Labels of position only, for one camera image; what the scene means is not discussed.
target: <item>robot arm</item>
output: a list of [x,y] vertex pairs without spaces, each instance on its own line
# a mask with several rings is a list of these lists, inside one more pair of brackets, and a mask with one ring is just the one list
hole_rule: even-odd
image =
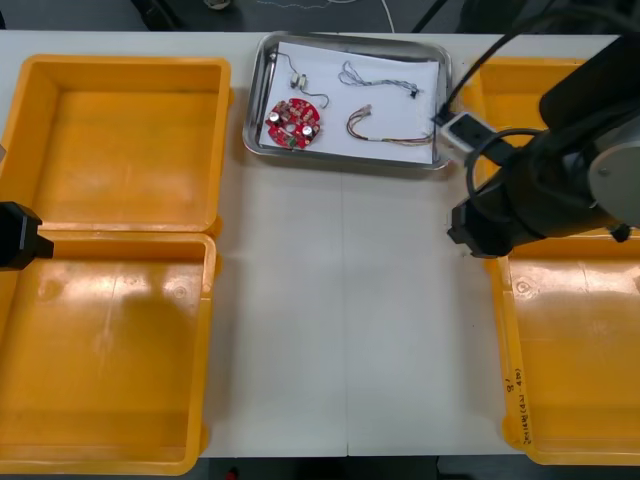
[[[640,37],[623,36],[547,92],[545,131],[495,132],[471,114],[442,122],[441,151],[461,159],[469,197],[453,209],[449,236],[476,257],[606,227],[625,241],[640,226]],[[515,148],[502,140],[528,134]],[[473,186],[480,155],[500,166]]]
[[[0,146],[0,160],[5,151]],[[0,202],[0,272],[22,270],[34,258],[52,258],[53,242],[38,235],[42,220],[15,202]]]

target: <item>stainless steel tray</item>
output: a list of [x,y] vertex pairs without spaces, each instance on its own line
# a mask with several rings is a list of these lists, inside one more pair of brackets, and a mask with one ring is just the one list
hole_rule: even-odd
[[451,58],[440,46],[397,40],[383,40],[378,38],[348,37],[343,35],[298,35],[287,32],[276,32],[266,36],[258,46],[258,55],[253,70],[253,82],[249,95],[249,108],[242,130],[245,146],[258,155],[272,157],[313,158],[340,162],[358,162],[396,167],[410,167],[427,170],[437,170],[446,164],[438,155],[435,141],[432,143],[433,163],[417,164],[399,162],[397,160],[380,160],[377,158],[350,157],[321,152],[306,152],[304,150],[286,150],[284,148],[262,145],[260,132],[264,125],[264,117],[271,83],[275,72],[276,52],[280,42],[325,48],[339,52],[355,53],[372,57],[388,58],[403,62],[437,61],[440,63],[436,108],[444,103],[451,90]]

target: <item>white table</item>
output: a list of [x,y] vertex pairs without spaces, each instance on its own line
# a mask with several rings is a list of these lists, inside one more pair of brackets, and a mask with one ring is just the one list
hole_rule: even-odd
[[[259,33],[0,32],[0,124],[35,53],[223,56],[232,65],[205,456],[509,453],[490,288],[445,232],[445,180],[276,166],[241,130]],[[496,36],[435,42],[456,77]],[[501,55],[589,57],[612,37],[522,37]]]

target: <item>white cable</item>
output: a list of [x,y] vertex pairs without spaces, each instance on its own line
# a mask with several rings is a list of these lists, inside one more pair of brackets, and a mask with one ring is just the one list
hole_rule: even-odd
[[[331,6],[332,3],[335,3],[336,5],[346,5],[347,3],[354,3],[357,1],[358,0],[327,0],[327,3],[325,3],[324,5],[299,5],[297,3],[289,3],[287,5],[283,5],[278,2],[270,2],[267,0],[257,0],[256,3],[259,3],[261,5],[272,5],[278,8],[300,8],[302,10],[312,10],[314,8],[319,8],[319,9],[327,8]],[[391,12],[389,11],[389,7],[387,6],[387,1],[386,0],[380,0],[380,1],[382,2],[384,11],[387,14],[387,19],[389,20],[389,27],[391,28],[391,33],[396,33],[396,27],[393,25],[393,18],[391,18]]]
[[387,18],[389,19],[389,26],[391,27],[391,33],[396,33],[396,27],[393,25],[393,18],[391,18],[391,12],[389,11],[387,0],[380,0],[380,1],[382,2],[382,6],[384,7],[385,12],[387,12]]
[[302,10],[312,10],[314,8],[320,8],[320,9],[327,8],[332,3],[335,3],[336,5],[344,5],[347,3],[353,3],[357,1],[358,0],[327,0],[327,3],[325,3],[324,5],[298,5],[297,3],[290,3],[288,5],[283,5],[281,3],[268,2],[264,0],[257,0],[256,3],[260,3],[262,5],[273,5],[274,7],[278,7],[278,8],[300,8]]

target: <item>plastic bin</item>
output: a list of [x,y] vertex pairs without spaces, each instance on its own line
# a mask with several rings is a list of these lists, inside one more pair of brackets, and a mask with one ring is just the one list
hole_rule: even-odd
[[185,473],[205,446],[213,241],[46,236],[54,259],[0,275],[0,472]]
[[31,57],[0,200],[45,230],[215,234],[230,100],[224,59]]
[[[578,60],[497,59],[465,93],[492,126],[543,127],[538,101]],[[493,167],[484,164],[488,175]],[[640,238],[549,239],[487,262],[506,441],[545,464],[640,464]]]

